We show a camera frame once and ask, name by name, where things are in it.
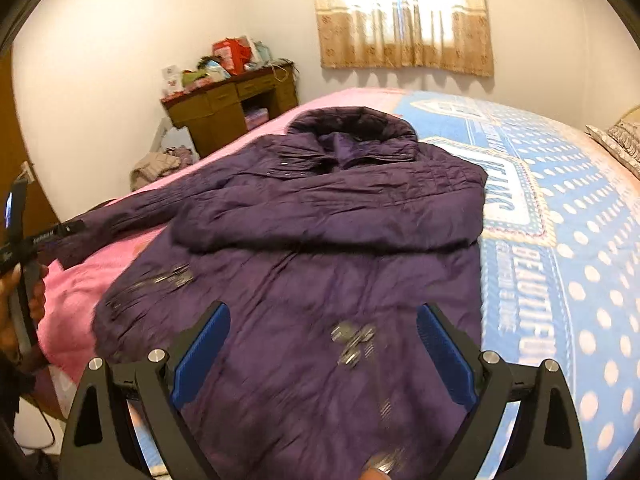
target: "red bag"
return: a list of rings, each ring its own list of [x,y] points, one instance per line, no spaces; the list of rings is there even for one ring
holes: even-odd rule
[[[242,45],[238,40],[226,38],[213,44],[214,56],[222,58],[222,68],[232,75],[244,72],[244,64],[251,61],[251,48]]]

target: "blue gripper pad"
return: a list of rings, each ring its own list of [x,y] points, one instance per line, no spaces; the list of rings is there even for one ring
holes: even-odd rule
[[[180,410],[195,399],[231,327],[229,307],[221,303],[175,367],[171,401]]]
[[[436,365],[449,396],[468,412],[478,402],[471,367],[427,305],[418,307],[418,335]]]

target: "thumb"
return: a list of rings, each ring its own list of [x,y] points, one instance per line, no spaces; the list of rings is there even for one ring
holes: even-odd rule
[[[385,475],[380,469],[367,469],[359,480],[391,480],[389,476]]]
[[[20,275],[22,273],[22,267],[17,264],[12,272],[6,273],[0,278],[0,298],[8,298],[14,291],[14,288],[20,283]]]

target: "desk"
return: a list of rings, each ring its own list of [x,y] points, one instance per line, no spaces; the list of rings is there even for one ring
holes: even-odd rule
[[[188,127],[201,157],[223,148],[246,132],[244,110],[267,108],[269,119],[298,106],[294,66],[263,68],[163,100],[176,128]]]

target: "jacket collar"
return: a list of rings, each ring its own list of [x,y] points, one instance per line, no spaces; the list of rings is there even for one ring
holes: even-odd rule
[[[341,169],[366,162],[415,160],[418,137],[395,116],[367,107],[310,110],[296,117],[278,147],[283,156],[332,162]]]

